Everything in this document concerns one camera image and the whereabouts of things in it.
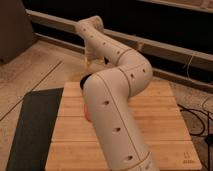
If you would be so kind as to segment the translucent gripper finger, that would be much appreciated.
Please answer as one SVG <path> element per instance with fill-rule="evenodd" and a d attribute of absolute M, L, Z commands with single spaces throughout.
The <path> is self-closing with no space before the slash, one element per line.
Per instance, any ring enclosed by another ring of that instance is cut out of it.
<path fill-rule="evenodd" d="M 91 61 L 89 61 L 88 58 L 85 57 L 84 58 L 84 68 L 85 68 L 85 70 L 88 71 L 90 66 L 91 66 Z"/>
<path fill-rule="evenodd" d="M 101 59 L 96 59 L 95 62 L 97 64 L 103 65 L 104 64 L 104 59 L 102 59 L 102 58 Z"/>

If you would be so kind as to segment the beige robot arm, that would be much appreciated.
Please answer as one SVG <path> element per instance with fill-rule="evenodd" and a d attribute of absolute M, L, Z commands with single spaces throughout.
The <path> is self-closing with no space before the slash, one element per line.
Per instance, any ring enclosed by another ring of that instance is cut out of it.
<path fill-rule="evenodd" d="M 152 79 L 149 61 L 133 48 L 103 33 L 98 16 L 76 23 L 89 61 L 105 57 L 110 69 L 89 76 L 83 97 L 110 171 L 160 171 L 142 137 L 128 99 L 141 93 Z"/>

